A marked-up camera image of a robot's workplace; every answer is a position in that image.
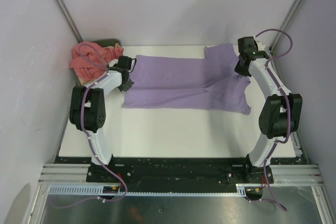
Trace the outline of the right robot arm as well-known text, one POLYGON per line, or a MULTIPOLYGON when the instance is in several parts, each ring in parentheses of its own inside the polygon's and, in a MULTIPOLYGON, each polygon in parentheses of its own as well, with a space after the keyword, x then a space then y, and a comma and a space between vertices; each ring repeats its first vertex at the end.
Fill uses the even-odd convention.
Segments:
POLYGON ((270 64, 271 58, 266 51, 258 49, 254 37, 238 39, 238 52, 235 72, 253 77, 265 97, 258 119, 261 134, 242 169, 243 179, 254 183, 270 163, 277 145, 286 144, 290 134, 297 131, 303 100, 300 94, 293 93, 282 83, 270 64))

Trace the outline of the purple t shirt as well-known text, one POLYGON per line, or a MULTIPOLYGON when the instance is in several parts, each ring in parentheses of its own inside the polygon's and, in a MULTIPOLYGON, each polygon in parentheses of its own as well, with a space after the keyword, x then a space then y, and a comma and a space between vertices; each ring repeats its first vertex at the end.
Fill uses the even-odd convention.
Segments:
POLYGON ((202 59, 138 55, 136 60, 124 108, 251 113, 245 95, 250 79, 235 72, 232 44, 205 47, 202 59))

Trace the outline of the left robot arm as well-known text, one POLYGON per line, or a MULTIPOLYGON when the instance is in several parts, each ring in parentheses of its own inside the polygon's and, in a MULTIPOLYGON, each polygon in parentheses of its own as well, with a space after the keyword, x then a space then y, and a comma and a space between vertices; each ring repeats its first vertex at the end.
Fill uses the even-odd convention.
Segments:
POLYGON ((117 63, 109 64, 107 71, 97 80, 85 86, 75 86, 72 90, 70 123, 87 136, 92 152, 91 160, 100 165, 97 174, 105 182, 112 181, 116 175, 116 169, 109 165, 112 153, 103 132, 107 119, 105 98, 114 89, 124 93, 133 86, 130 73, 136 64, 136 59, 121 56, 117 63))

